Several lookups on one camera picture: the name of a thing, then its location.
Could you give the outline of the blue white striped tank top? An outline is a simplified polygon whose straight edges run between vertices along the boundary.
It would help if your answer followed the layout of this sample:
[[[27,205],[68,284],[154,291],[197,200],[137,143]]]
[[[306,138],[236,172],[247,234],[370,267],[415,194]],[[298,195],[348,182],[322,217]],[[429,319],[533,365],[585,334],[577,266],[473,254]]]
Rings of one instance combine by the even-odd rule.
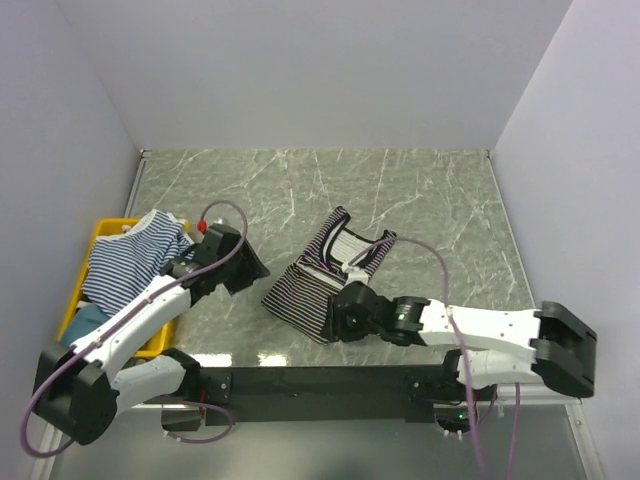
[[[126,232],[96,238],[82,291],[112,317],[193,244],[173,214],[151,210]]]

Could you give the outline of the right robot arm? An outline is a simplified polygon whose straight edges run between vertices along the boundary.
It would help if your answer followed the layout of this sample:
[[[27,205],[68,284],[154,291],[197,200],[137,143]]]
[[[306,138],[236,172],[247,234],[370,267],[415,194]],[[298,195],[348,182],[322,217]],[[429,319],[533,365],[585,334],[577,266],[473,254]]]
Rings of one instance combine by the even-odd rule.
[[[353,282],[330,296],[321,334],[331,343],[376,335],[402,347],[446,346],[449,368],[439,374],[439,387],[452,399],[515,383],[542,383],[578,399],[595,393],[597,334],[553,301],[528,310],[487,310],[422,297],[387,299]]]

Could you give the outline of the yellow plastic bin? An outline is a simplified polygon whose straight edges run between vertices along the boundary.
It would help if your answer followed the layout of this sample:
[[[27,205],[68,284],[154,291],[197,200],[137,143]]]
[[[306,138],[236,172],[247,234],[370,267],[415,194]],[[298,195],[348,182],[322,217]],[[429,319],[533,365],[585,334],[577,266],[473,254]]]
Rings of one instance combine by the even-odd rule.
[[[84,294],[82,288],[85,278],[90,271],[89,258],[96,240],[102,237],[118,237],[121,234],[128,233],[137,224],[139,224],[140,221],[141,218],[105,218],[98,222],[91,240],[89,241],[89,246],[86,249],[84,263],[80,267],[80,272],[75,282],[73,293],[71,294],[71,299],[66,308],[65,315],[60,327],[58,328],[56,335],[57,340],[62,339],[64,333],[72,323],[73,318],[76,316],[76,313],[86,305],[92,304],[92,301]],[[171,345],[176,326],[176,320],[169,321],[134,354],[134,357],[139,359],[150,359],[159,355],[163,350]]]

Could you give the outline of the black base beam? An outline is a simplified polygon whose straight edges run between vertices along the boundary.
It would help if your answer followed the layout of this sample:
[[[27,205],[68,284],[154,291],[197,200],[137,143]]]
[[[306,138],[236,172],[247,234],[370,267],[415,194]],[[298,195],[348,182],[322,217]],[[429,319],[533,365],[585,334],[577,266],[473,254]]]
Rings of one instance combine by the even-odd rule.
[[[465,388],[442,365],[202,367],[174,399],[227,409],[237,422],[403,419],[433,423]]]

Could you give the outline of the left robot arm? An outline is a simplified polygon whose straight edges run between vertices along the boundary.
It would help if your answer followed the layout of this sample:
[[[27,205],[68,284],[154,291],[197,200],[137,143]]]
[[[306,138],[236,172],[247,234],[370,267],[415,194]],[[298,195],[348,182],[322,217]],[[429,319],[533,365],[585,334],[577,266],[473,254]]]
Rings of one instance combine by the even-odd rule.
[[[55,343],[43,350],[28,412],[88,445],[119,414],[143,402],[163,396],[185,403],[205,399],[200,364],[180,350],[169,348],[135,367],[127,363],[218,286],[234,295],[269,276],[246,234],[224,224],[209,226],[200,242],[166,264],[101,327],[69,347]]]

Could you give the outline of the aluminium rail frame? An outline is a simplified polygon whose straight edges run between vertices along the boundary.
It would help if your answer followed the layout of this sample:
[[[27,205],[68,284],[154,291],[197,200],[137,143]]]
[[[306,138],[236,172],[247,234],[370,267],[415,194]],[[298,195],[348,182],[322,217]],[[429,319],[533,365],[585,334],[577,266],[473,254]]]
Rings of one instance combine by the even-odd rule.
[[[88,446],[34,463],[35,479],[600,479],[579,404],[538,386],[501,387],[477,437],[403,419],[237,422],[212,414],[198,445],[160,421],[180,405],[141,405]]]

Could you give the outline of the teal tank top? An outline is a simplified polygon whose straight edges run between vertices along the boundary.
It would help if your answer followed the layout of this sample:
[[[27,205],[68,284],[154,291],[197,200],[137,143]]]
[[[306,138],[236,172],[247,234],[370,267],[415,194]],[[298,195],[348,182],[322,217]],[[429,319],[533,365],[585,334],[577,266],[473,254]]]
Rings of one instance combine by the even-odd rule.
[[[97,305],[87,304],[80,308],[62,333],[59,343],[69,347],[76,340],[88,335],[109,320]]]

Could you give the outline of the black white striped tank top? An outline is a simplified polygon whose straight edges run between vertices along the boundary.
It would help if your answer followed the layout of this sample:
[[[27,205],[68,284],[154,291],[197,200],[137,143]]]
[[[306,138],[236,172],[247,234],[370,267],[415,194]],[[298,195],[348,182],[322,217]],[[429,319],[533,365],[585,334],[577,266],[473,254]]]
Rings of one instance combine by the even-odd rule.
[[[365,251],[376,242],[350,230],[350,220],[346,209],[334,209],[261,301],[271,315],[321,345],[329,343],[323,335],[329,298],[339,293],[348,280],[343,266],[364,253],[355,267],[372,277],[392,248],[390,240],[397,236],[394,231],[385,230],[380,236],[384,243]]]

